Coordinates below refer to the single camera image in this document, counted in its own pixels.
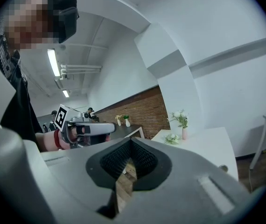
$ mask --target white vase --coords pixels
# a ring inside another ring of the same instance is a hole
[[[131,126],[131,124],[130,124],[130,122],[128,121],[128,119],[126,119],[126,126],[127,126],[127,127],[130,127],[130,126]]]
[[[187,139],[187,128],[182,128],[182,140]]]

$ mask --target brick wall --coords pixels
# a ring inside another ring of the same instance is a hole
[[[122,100],[94,113],[99,121],[116,123],[116,115],[129,115],[132,125],[142,125],[146,139],[153,138],[161,129],[170,129],[167,112],[159,86]]]

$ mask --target wooden floor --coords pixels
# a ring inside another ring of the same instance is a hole
[[[237,160],[239,182],[251,191],[249,184],[249,165],[253,157]],[[126,174],[122,174],[116,182],[116,194],[119,212],[121,212],[132,196],[132,186],[136,181],[136,171],[132,160],[126,166]],[[252,189],[255,190],[266,185],[266,152],[264,152],[253,171],[251,171]]]

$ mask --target ceiling light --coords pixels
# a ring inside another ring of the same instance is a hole
[[[56,77],[59,77],[59,70],[56,62],[56,57],[55,57],[55,50],[54,49],[48,49],[48,57],[49,61],[53,70],[53,73]]]
[[[65,96],[66,98],[68,98],[68,97],[69,97],[69,94],[68,94],[68,92],[67,92],[67,91],[63,91],[63,94],[64,94],[64,96]]]

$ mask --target pink vase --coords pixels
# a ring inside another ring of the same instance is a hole
[[[182,140],[187,139],[187,128],[182,128]]]

